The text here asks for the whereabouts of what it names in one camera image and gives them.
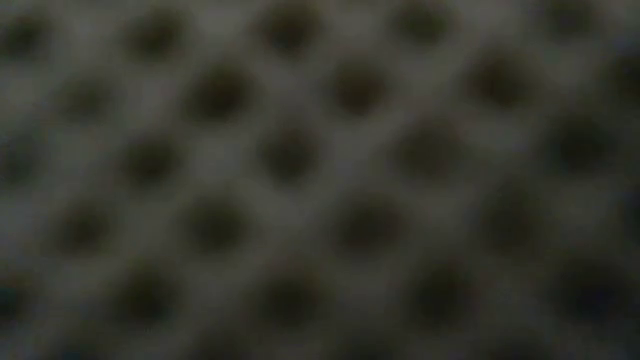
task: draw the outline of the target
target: honeycomb pattern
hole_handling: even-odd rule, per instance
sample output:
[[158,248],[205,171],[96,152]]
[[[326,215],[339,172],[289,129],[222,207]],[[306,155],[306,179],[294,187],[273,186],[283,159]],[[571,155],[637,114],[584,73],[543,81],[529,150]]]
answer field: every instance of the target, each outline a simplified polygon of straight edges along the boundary
[[0,358],[630,356],[634,11],[9,1]]

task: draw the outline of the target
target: perforated surface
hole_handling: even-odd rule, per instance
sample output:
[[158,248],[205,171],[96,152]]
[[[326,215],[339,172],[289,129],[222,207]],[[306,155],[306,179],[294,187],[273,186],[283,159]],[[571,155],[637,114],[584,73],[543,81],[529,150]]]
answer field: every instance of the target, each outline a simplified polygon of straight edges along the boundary
[[617,358],[631,6],[3,4],[0,358]]

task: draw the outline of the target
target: hole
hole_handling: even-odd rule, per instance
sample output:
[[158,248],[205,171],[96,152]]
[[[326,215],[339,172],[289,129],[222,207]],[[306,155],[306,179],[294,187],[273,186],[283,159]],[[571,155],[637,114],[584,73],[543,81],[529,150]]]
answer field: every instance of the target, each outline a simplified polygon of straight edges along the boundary
[[455,264],[444,264],[420,275],[409,288],[409,319],[418,328],[441,330],[461,322],[471,312],[472,284]]
[[203,336],[189,360],[245,360],[249,350],[235,333],[215,331]]
[[0,32],[0,55],[17,61],[34,60],[50,42],[51,24],[44,14],[19,15]]
[[55,246],[63,254],[89,255],[100,252],[111,228],[106,204],[80,201],[65,210],[55,224]]
[[195,79],[185,100],[189,118],[223,122],[248,107],[252,81],[237,65],[219,64]]
[[615,139],[584,113],[568,112],[555,121],[548,138],[549,167],[573,175],[594,173],[606,167]]
[[530,95],[529,78],[515,54],[502,48],[491,48],[469,74],[471,95],[495,108],[512,109],[524,103]]
[[0,284],[0,329],[12,327],[23,318],[29,305],[29,294],[24,286]]
[[507,180],[489,194],[480,211],[480,234],[489,250],[531,255],[542,210],[537,208],[530,189],[516,180]]
[[285,1],[267,10],[260,24],[264,40],[281,56],[293,58],[318,35],[320,16],[306,2]]
[[231,199],[201,197],[186,210],[184,226],[193,249],[200,254],[229,252],[248,233],[248,217]]
[[360,196],[351,200],[339,214],[338,245],[349,257],[378,254],[399,240],[403,225],[400,210],[390,199]]
[[624,51],[607,68],[612,92],[630,104],[640,103],[640,49]]
[[586,36],[596,26],[597,11],[591,1],[547,0],[542,11],[542,22],[553,39]]
[[113,104],[113,89],[96,76],[76,79],[64,89],[60,110],[74,122],[96,120]]
[[10,189],[31,185],[38,177],[42,164],[35,135],[19,134],[0,144],[0,181]]
[[406,1],[391,18],[392,31],[402,40],[418,45],[433,45],[449,31],[446,10],[435,4],[426,6],[419,1]]
[[157,269],[138,269],[115,299],[116,318],[126,324],[153,326],[176,312],[175,284]]
[[335,360],[392,360],[394,348],[384,338],[376,336],[352,336],[338,346]]
[[126,29],[126,51],[136,61],[166,60],[177,51],[184,35],[184,27],[184,19],[177,9],[155,8],[136,19]]
[[279,329],[301,329],[319,318],[322,293],[306,277],[285,274],[269,281],[260,297],[260,313]]
[[166,136],[153,134],[131,142],[124,151],[122,168],[135,189],[157,186],[177,171],[179,150]]
[[481,353],[485,360],[551,360],[550,351],[528,337],[509,335],[490,345]]
[[335,69],[332,97],[339,108],[354,117],[371,114],[387,92],[382,72],[367,61],[344,61]]
[[448,178],[463,154],[450,124],[448,119],[429,119],[402,136],[393,152],[398,173],[420,182]]
[[315,139],[294,126],[286,126],[269,139],[261,155],[271,178],[283,185],[299,184],[318,162]]
[[573,258],[563,264],[549,291],[559,318],[602,325],[628,315],[632,289],[616,268],[595,259]]

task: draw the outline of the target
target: dark circular hole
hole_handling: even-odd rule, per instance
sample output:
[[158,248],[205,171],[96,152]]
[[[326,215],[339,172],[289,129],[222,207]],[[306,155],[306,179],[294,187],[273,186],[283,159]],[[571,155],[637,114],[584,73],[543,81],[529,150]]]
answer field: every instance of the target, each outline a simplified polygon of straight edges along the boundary
[[581,113],[561,114],[557,123],[547,145],[551,168],[574,175],[606,168],[616,145],[607,129]]
[[483,103],[511,109],[524,103],[532,84],[515,54],[491,48],[471,69],[468,85],[471,95]]
[[55,246],[64,254],[87,255],[99,252],[111,228],[105,204],[81,201],[70,206],[54,226]]
[[15,189],[32,184],[42,165],[41,149],[34,134],[18,134],[0,144],[0,183]]
[[407,1],[391,17],[391,29],[402,40],[431,45],[440,42],[449,30],[448,14],[442,7]]
[[455,130],[442,124],[420,124],[402,136],[393,150],[398,173],[421,182],[447,178],[461,158],[460,139]]
[[64,89],[60,110],[71,121],[90,122],[109,110],[113,97],[113,89],[105,79],[77,79]]
[[480,234],[486,247],[500,254],[521,250],[530,255],[540,221],[535,196],[524,184],[507,180],[489,194],[480,208]]
[[177,171],[181,159],[175,144],[164,136],[143,136],[124,151],[122,170],[133,188],[159,185]]
[[596,26],[597,11],[591,1],[546,0],[542,14],[544,28],[557,40],[588,35]]
[[252,81],[237,65],[219,64],[195,78],[185,110],[197,122],[224,122],[249,105]]
[[432,269],[417,278],[409,289],[409,318],[425,330],[455,325],[472,310],[471,287],[470,279],[455,265]]
[[33,60],[50,41],[51,24],[41,13],[11,19],[0,32],[0,56],[11,60]]
[[188,360],[245,360],[249,351],[241,336],[235,333],[212,331],[199,339]]
[[301,276],[283,275],[266,284],[260,299],[262,317],[280,329],[300,329],[317,320],[322,293]]
[[153,9],[126,29],[126,51],[137,61],[165,60],[180,45],[184,27],[185,21],[176,9]]
[[15,325],[26,314],[28,302],[25,287],[11,283],[0,285],[0,329]]
[[387,84],[381,69],[367,61],[349,60],[336,68],[331,91],[340,109],[351,116],[362,117],[382,102]]
[[594,325],[628,315],[634,291],[626,275],[593,259],[569,259],[549,289],[559,318]]
[[260,31],[278,54],[294,57],[313,42],[319,27],[319,14],[310,3],[285,1],[267,11]]
[[227,252],[239,246],[248,231],[243,209],[230,199],[197,199],[186,210],[185,230],[202,254]]
[[338,214],[336,237],[340,250],[351,256],[380,253],[397,243],[404,221],[390,199],[362,196],[347,203]]
[[300,182],[318,161],[315,139],[300,128],[287,127],[261,148],[264,167],[278,183]]
[[159,270],[139,270],[116,296],[116,317],[128,324],[157,325],[175,313],[177,300],[175,284]]

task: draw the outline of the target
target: gray textured material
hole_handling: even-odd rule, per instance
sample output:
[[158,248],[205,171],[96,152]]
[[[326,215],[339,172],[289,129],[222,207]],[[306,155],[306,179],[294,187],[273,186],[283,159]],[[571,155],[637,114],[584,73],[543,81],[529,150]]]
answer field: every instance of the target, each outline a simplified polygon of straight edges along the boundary
[[[612,359],[638,129],[604,75],[632,0],[564,2],[553,33],[533,0],[4,1],[0,302],[27,300],[0,359]],[[166,316],[115,301],[139,273]],[[279,276],[304,326],[259,306]],[[557,309],[600,277],[604,320]]]

